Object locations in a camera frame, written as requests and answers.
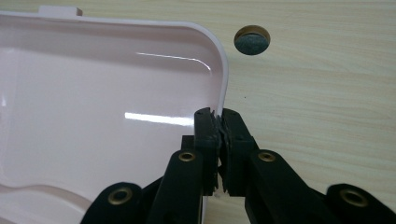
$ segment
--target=wood grain surface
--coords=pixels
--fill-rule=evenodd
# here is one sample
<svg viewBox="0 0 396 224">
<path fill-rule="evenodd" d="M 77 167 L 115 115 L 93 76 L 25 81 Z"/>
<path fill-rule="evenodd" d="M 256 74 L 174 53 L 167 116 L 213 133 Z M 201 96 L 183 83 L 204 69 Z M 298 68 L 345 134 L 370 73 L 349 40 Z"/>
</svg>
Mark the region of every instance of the wood grain surface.
<svg viewBox="0 0 396 224">
<path fill-rule="evenodd" d="M 1 0 L 0 10 L 40 5 L 203 25 L 228 56 L 225 107 L 242 115 L 261 148 L 281 154 L 320 192 L 349 183 L 396 211 L 395 1 Z M 271 35 L 258 56 L 233 46 L 250 24 Z M 219 190 L 205 223 L 249 223 L 243 204 Z"/>
</svg>

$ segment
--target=screw hole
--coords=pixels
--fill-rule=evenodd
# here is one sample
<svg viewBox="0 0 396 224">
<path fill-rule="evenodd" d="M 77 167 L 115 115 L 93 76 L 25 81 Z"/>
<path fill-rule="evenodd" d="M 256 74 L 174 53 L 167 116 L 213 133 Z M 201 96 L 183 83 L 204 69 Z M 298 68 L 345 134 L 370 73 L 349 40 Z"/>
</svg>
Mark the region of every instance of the screw hole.
<svg viewBox="0 0 396 224">
<path fill-rule="evenodd" d="M 239 52 L 246 55 L 257 55 L 265 52 L 271 42 L 267 30 L 258 25 L 248 25 L 236 32 L 233 44 Z"/>
<path fill-rule="evenodd" d="M 193 154 L 191 152 L 183 152 L 183 153 L 180 153 L 180 155 L 178 155 L 178 158 L 181 161 L 193 161 L 193 160 L 195 160 L 195 154 Z"/>
<path fill-rule="evenodd" d="M 274 161 L 276 159 L 276 157 L 269 153 L 269 152 L 262 152 L 259 154 L 259 158 L 262 161 Z"/>
<path fill-rule="evenodd" d="M 109 195 L 108 195 L 108 202 L 113 204 L 113 205 L 120 205 L 123 203 L 128 202 L 132 198 L 132 191 L 129 188 L 123 187 L 119 189 L 113 190 Z"/>
<path fill-rule="evenodd" d="M 352 204 L 357 207 L 365 207 L 369 204 L 367 199 L 363 195 L 353 189 L 342 189 L 340 191 L 340 195 L 346 203 Z"/>
</svg>

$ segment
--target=wooden table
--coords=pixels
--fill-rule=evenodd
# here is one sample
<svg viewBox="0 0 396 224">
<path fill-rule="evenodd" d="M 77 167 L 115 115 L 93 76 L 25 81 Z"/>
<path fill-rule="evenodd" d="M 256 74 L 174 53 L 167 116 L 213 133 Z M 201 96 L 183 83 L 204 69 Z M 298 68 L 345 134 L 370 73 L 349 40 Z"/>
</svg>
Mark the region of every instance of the wooden table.
<svg viewBox="0 0 396 224">
<path fill-rule="evenodd" d="M 225 107 L 261 148 L 280 153 L 312 188 L 349 183 L 396 211 L 396 3 L 313 1 L 2 0 L 0 10 L 77 6 L 84 16 L 193 21 L 212 31 L 230 66 Z M 245 25 L 271 44 L 247 56 Z M 206 223 L 249 223 L 242 198 L 221 190 Z"/>
</svg>

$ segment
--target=clamp jaw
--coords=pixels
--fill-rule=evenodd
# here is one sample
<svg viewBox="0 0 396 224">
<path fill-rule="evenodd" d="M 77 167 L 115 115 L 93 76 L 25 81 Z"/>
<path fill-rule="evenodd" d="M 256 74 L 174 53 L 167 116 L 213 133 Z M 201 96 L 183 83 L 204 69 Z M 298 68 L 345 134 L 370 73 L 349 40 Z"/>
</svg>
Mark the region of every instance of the clamp jaw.
<svg viewBox="0 0 396 224">
<path fill-rule="evenodd" d="M 118 183 L 103 190 L 82 224 L 200 224 L 202 197 L 211 196 L 221 175 L 224 191 L 245 197 L 250 223 L 396 223 L 396 215 L 367 191 L 311 188 L 276 152 L 262 150 L 241 116 L 210 108 L 194 114 L 194 135 L 182 136 L 160 179 L 141 189 Z"/>
</svg>

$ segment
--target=black plastic part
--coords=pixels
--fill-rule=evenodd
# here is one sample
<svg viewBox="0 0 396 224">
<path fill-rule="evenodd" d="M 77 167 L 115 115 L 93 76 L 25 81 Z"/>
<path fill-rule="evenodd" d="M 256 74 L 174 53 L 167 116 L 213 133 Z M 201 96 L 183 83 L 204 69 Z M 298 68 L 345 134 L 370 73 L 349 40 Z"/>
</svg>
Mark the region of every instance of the black plastic part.
<svg viewBox="0 0 396 224">
<path fill-rule="evenodd" d="M 182 160 L 183 153 L 189 153 Z M 203 156 L 196 150 L 174 153 L 151 207 L 147 224 L 200 224 Z"/>
<path fill-rule="evenodd" d="M 262 200 L 259 191 L 253 185 L 247 187 L 245 210 L 251 224 L 274 223 L 271 213 Z"/>
<path fill-rule="evenodd" d="M 250 174 L 274 223 L 340 223 L 279 154 L 252 152 Z"/>
<path fill-rule="evenodd" d="M 181 136 L 181 150 L 194 149 L 194 135 Z"/>
<path fill-rule="evenodd" d="M 204 157 L 204 195 L 211 196 L 218 184 L 218 164 L 221 138 L 219 126 L 210 112 L 210 108 L 203 108 L 194 114 L 194 149 Z"/>
<path fill-rule="evenodd" d="M 325 200 L 344 223 L 396 223 L 396 215 L 388 207 L 367 191 L 348 184 L 330 186 Z"/>
<path fill-rule="evenodd" d="M 132 197 L 125 203 L 112 204 L 109 196 L 119 189 L 129 189 Z M 118 183 L 103 190 L 92 203 L 86 212 L 81 224 L 125 224 L 142 223 L 140 216 L 140 201 L 142 199 L 142 189 L 136 184 Z"/>
<path fill-rule="evenodd" d="M 219 168 L 223 187 L 230 196 L 245 196 L 248 183 L 248 158 L 253 150 L 259 148 L 237 112 L 223 109 L 221 118 L 225 132 L 223 135 L 225 144 L 220 152 Z"/>
</svg>

